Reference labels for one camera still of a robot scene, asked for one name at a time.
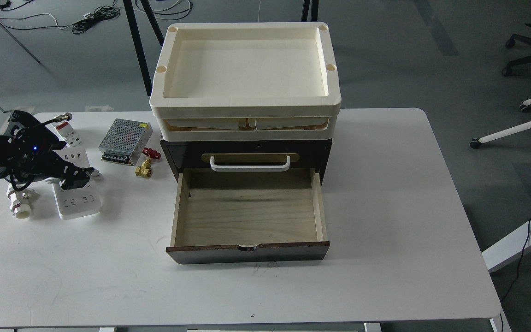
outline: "white drawer handle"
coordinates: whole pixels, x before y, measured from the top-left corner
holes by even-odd
[[[290,156],[286,156],[286,164],[279,166],[217,165],[214,163],[214,156],[211,156],[210,168],[215,172],[284,172],[290,168]]]

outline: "power outlet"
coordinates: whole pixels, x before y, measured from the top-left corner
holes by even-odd
[[[81,168],[90,166],[83,147],[65,148],[56,153],[75,166]],[[85,187],[78,189],[64,190],[58,181],[52,182],[52,185],[61,219],[69,220],[89,216],[101,210],[101,197],[97,192],[93,176]]]
[[[63,121],[58,126],[55,126],[57,133],[61,135],[63,140],[67,142],[68,147],[76,147],[82,144],[82,138],[75,132],[73,127],[67,122]]]

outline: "chair wheel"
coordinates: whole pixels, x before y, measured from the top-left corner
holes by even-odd
[[[478,138],[475,138],[472,141],[470,141],[470,147],[473,149],[478,149],[478,147],[480,147],[482,144],[483,143],[478,141]]]
[[[510,76],[512,74],[512,68],[511,67],[505,67],[502,71],[501,71],[501,75],[503,76]]]
[[[513,39],[513,37],[509,38],[506,42],[505,42],[505,47],[506,48],[512,48],[516,45],[516,40]]]

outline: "wooden drawer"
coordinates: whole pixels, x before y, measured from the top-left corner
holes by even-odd
[[[169,256],[180,264],[311,261],[329,242],[319,173],[179,174]]]
[[[284,164],[290,156],[290,168],[314,168],[323,181],[331,151],[331,139],[160,143],[175,179],[186,168],[210,168],[211,156],[219,164],[264,166]]]

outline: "black table leg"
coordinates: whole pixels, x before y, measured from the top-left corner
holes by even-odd
[[[303,2],[303,14],[301,16],[301,21],[306,22],[308,16],[308,7],[310,6],[310,0],[304,0]]]
[[[147,14],[147,18],[149,19],[149,22],[151,23],[151,27],[153,27],[153,31],[155,35],[157,36],[157,40],[159,41],[159,45],[163,46],[164,37],[161,32],[161,29],[159,29],[159,25],[157,24],[157,19],[153,15],[153,9],[151,9],[151,6],[149,5],[148,0],[141,0],[141,4],[143,8],[145,8],[145,13]]]
[[[319,20],[319,0],[312,0],[313,7],[310,9],[310,21],[316,22]]]
[[[136,58],[139,59],[139,67],[141,68],[141,75],[147,90],[147,96],[151,95],[151,78],[149,76],[149,67],[147,67],[147,60],[145,59],[145,50],[141,42],[141,35],[139,34],[139,27],[136,25],[135,10],[132,8],[131,0],[123,0],[124,11],[128,19],[128,26],[130,34],[132,35],[132,42],[135,45]]]

